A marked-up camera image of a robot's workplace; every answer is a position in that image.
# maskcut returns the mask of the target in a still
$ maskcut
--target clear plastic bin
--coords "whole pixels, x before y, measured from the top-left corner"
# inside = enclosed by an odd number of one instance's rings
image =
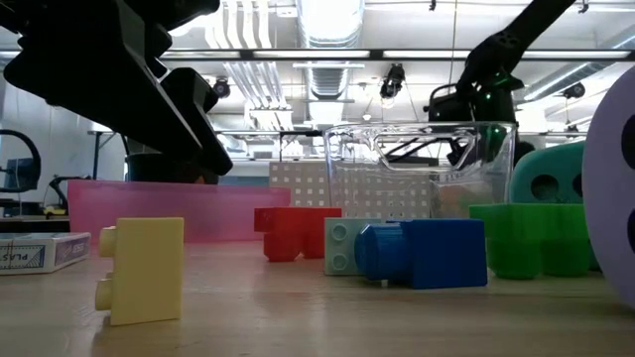
[[[471,204],[507,201],[515,139],[501,123],[333,127],[330,205],[345,217],[467,218]]]

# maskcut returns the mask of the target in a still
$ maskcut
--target toy block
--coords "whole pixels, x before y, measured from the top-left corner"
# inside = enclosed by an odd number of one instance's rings
[[[97,284],[95,309],[110,310],[110,324],[181,317],[184,221],[121,218],[102,230],[99,255],[113,272]]]
[[[324,273],[328,276],[359,275],[355,263],[355,238],[367,224],[381,219],[327,218],[324,235]]]
[[[300,255],[305,212],[301,208],[257,208],[256,230],[265,232],[264,254],[270,262],[293,262]]]
[[[341,208],[305,208],[306,226],[302,254],[306,259],[324,258],[324,220],[341,217]]]
[[[263,249],[271,263],[293,262],[300,255],[301,240],[295,234],[265,233]]]
[[[369,280],[413,289],[487,285],[482,221],[424,219],[370,224],[355,240],[355,260]]]
[[[588,232],[581,204],[490,204],[470,206],[485,222],[487,265],[503,279],[586,275]]]
[[[341,208],[258,208],[254,228],[266,233],[264,254],[270,262],[293,262],[300,252],[307,259],[319,259],[324,257],[327,217],[341,217]]]
[[[487,285],[485,226],[475,219],[402,222],[414,257],[414,289]]]
[[[558,145],[523,157],[510,181],[511,203],[582,203],[584,142]],[[588,246],[593,271],[599,270]]]

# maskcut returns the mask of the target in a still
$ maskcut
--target purple disc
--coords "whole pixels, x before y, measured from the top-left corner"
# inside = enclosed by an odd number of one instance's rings
[[[635,308],[635,67],[597,107],[582,164],[586,225],[607,281]]]

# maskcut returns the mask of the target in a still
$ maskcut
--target box label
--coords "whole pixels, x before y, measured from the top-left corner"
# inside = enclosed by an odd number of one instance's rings
[[[56,246],[56,266],[88,254],[88,237],[58,243]]]
[[[43,268],[45,252],[45,245],[0,247],[0,270]]]

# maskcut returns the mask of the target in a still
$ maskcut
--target teal toy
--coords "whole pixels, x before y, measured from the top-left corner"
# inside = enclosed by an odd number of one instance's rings
[[[510,182],[511,203],[582,203],[584,142],[527,154]]]
[[[355,238],[367,224],[377,223],[381,223],[381,219],[327,218],[324,221],[324,274],[359,275],[355,263]]]

